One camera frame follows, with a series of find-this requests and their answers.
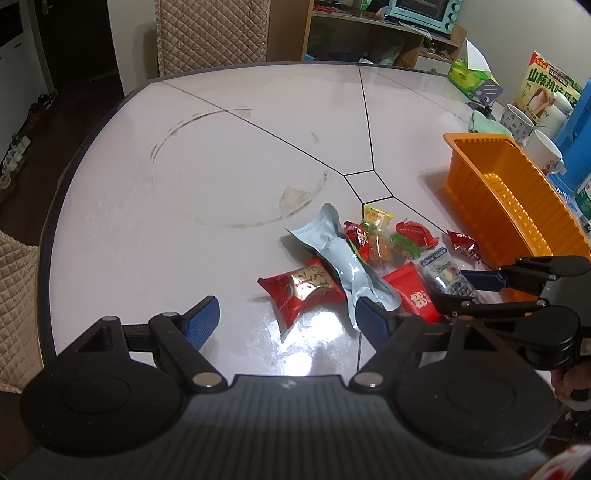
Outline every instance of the beige quilted fabric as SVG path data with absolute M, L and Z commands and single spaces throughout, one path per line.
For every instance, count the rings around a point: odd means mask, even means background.
M 38 247 L 0 232 L 0 390 L 20 393 L 43 364 L 35 295 Z
M 160 75 L 264 61 L 271 0 L 155 0 Z

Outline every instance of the human hand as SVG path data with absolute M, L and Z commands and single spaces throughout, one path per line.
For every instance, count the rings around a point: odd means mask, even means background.
M 562 403 L 566 403 L 573 390 L 591 388 L 591 361 L 575 365 L 568 372 L 552 370 L 552 386 Z

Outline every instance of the orange plastic basket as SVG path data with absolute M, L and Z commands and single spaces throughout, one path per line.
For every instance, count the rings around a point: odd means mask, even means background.
M 591 244 L 544 174 L 506 135 L 445 134 L 447 194 L 495 267 L 521 256 L 582 255 Z

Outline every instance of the silver snack package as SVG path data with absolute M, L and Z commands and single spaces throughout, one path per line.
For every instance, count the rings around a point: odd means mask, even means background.
M 355 319 L 355 305 L 359 298 L 367 297 L 375 303 L 381 303 L 388 311 L 400 307 L 401 299 L 396 290 L 359 260 L 340 225 L 335 207 L 325 203 L 310 223 L 289 232 L 300 242 L 313 248 L 337 271 L 347 296 L 349 318 L 353 327 L 359 330 Z
M 425 250 L 414 263 L 428 290 L 474 297 L 482 303 L 482 297 L 462 274 L 444 243 Z

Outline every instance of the white drawer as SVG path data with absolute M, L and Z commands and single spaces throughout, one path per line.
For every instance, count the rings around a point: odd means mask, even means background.
M 417 57 L 417 62 L 414 65 L 415 70 L 422 70 L 424 72 L 435 72 L 447 75 L 452 68 L 452 64 L 443 60 L 435 60 L 429 57 Z

